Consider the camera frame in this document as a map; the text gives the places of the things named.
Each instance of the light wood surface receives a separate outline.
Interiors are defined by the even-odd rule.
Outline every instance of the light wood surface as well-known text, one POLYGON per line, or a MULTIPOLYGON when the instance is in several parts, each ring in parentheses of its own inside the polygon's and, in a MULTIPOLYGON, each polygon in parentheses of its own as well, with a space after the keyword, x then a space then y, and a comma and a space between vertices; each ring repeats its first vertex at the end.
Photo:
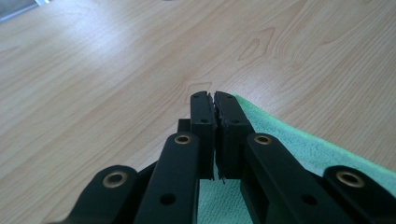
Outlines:
POLYGON ((395 71, 396 1, 53 1, 0 24, 0 222, 156 161, 196 91, 396 171, 395 71))

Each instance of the wood grain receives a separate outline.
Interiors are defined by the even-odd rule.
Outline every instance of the wood grain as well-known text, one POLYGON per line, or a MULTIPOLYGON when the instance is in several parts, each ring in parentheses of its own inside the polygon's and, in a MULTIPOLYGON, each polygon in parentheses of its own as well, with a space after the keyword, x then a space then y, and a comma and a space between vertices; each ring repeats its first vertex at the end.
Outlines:
POLYGON ((0 217, 67 216, 158 159, 196 91, 396 171, 394 1, 53 1, 0 25, 0 217))

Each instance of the screw hole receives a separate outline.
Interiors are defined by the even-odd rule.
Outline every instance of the screw hole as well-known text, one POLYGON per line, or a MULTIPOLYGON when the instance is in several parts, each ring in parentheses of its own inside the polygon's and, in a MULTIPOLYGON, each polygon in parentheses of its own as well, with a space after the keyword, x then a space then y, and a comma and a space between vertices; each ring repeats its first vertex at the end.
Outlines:
POLYGON ((257 135, 254 138, 254 141, 256 141, 257 143, 262 144, 262 145, 270 145, 271 144, 271 138, 264 136, 264 135, 257 135))
POLYGON ((188 135, 179 135, 175 138, 175 142, 178 144, 188 144, 191 138, 188 135))
POLYGON ((172 193, 164 194, 160 198, 160 202, 163 205, 171 205, 172 203, 175 203, 175 201, 176 201, 176 196, 175 194, 172 193))
POLYGON ((114 189, 124 184, 127 176, 127 174, 121 171, 110 173, 103 179, 103 185, 108 189, 114 189))
POLYGON ((355 174, 347 171, 339 171, 335 174, 337 179, 342 183, 352 187, 352 188, 362 188, 364 186, 364 181, 355 174))
POLYGON ((301 200, 304 203, 309 204, 309 205, 317 205, 318 204, 317 199, 314 196, 309 195, 309 194, 304 194, 303 196, 301 196, 301 200))

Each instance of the black mechanical part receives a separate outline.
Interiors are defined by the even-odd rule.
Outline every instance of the black mechanical part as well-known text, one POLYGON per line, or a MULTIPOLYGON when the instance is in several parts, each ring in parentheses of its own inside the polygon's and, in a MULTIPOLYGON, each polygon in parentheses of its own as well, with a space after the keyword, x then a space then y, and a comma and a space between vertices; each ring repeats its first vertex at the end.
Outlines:
POLYGON ((245 157, 280 223, 353 223, 275 137, 251 134, 245 157))
POLYGON ((266 223, 270 204, 259 180, 249 166, 246 166, 242 174, 241 192, 253 223, 266 223))
POLYGON ((241 179, 254 223, 396 223, 396 199, 362 172, 306 171, 273 136, 254 133, 236 99, 206 91, 191 97, 161 157, 137 173, 125 166, 99 172, 61 224, 195 223, 199 179, 241 179))
POLYGON ((240 179, 245 164, 243 151, 246 138, 254 133, 253 127, 231 94, 215 93, 215 113, 218 120, 216 165, 219 178, 240 179))
POLYGON ((333 166, 325 170, 323 182, 356 223, 396 223, 396 199, 361 171, 333 166))
POLYGON ((130 209, 140 202, 139 193, 135 193, 137 179, 137 172, 130 167, 116 165, 106 168, 82 191, 69 216, 58 223, 127 223, 134 217, 130 209))
POLYGON ((198 169, 198 137, 192 133, 170 135, 148 183, 134 223, 196 223, 198 169))
POLYGON ((206 91, 191 96, 191 132, 199 137, 201 179, 214 179, 216 120, 213 99, 206 91))

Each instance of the green cloth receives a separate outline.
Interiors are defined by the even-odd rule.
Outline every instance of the green cloth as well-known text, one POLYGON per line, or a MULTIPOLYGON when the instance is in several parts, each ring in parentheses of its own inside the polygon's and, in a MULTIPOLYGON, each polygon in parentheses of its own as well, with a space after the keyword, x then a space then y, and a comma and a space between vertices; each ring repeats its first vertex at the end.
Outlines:
MULTIPOLYGON (((370 176, 396 196, 396 173, 323 139, 295 129, 242 97, 238 95, 235 97, 256 133, 269 133, 278 138, 305 169, 322 175, 329 166, 353 167, 370 176)), ((239 180, 226 180, 225 184, 220 180, 202 180, 198 223, 251 223, 239 184, 239 180)))

